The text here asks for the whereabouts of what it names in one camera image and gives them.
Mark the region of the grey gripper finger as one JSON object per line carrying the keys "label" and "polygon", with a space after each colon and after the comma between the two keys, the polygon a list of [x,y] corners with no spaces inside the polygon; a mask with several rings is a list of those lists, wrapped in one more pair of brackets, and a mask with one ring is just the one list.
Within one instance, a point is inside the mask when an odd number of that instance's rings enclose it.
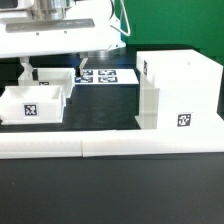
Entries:
{"label": "grey gripper finger", "polygon": [[80,64],[79,64],[79,70],[80,70],[80,75],[83,75],[83,69],[88,61],[88,54],[86,52],[80,53]]}
{"label": "grey gripper finger", "polygon": [[29,57],[21,57],[20,64],[23,67],[23,72],[20,75],[20,79],[30,79],[32,77],[33,67],[30,64]]}

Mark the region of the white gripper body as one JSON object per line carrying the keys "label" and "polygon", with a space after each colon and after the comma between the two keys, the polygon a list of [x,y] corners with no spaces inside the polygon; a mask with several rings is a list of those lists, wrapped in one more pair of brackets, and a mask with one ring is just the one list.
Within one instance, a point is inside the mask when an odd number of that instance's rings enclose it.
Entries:
{"label": "white gripper body", "polygon": [[59,20],[34,20],[30,11],[0,11],[0,58],[109,51],[117,45],[117,17],[68,11]]}

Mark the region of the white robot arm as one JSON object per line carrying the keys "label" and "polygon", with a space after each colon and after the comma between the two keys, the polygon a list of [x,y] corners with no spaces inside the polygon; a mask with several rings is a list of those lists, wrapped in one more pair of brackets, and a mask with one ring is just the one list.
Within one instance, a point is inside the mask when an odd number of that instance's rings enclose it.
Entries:
{"label": "white robot arm", "polygon": [[0,58],[20,59],[34,80],[32,56],[107,54],[125,47],[115,0],[0,0]]}

